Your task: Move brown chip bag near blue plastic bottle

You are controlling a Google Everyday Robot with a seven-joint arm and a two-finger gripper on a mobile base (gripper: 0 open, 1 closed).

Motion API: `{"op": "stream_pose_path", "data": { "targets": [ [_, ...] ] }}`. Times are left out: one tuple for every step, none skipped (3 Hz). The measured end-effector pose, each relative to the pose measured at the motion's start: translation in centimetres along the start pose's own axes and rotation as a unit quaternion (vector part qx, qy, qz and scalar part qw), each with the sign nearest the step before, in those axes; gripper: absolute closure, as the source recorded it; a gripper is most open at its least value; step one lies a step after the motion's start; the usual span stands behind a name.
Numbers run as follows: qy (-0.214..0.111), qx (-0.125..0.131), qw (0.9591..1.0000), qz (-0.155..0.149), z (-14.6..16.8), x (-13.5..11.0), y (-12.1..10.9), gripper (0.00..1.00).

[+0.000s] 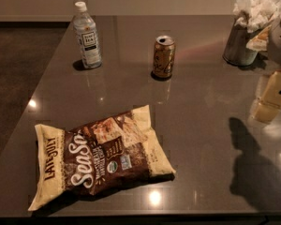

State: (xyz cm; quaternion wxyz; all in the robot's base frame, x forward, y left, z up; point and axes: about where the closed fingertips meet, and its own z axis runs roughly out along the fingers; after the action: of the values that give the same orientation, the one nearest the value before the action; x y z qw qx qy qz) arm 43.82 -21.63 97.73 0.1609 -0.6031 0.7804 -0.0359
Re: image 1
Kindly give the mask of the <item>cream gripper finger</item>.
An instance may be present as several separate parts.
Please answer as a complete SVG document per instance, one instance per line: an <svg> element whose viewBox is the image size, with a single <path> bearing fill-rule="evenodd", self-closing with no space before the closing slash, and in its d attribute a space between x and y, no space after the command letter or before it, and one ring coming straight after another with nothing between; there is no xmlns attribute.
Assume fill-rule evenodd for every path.
<svg viewBox="0 0 281 225"><path fill-rule="evenodd" d="M259 78L252 118L270 124L281 112L281 69Z"/></svg>

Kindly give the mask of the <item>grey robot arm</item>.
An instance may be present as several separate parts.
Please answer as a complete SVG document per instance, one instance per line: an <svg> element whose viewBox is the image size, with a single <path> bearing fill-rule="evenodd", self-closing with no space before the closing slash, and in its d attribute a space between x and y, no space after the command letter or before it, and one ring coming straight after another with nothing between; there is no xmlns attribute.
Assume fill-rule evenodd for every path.
<svg viewBox="0 0 281 225"><path fill-rule="evenodd" d="M252 103L250 118L267 126L281 113L281 22L272 23L267 47L268 58L278 68L259 79L256 98Z"/></svg>

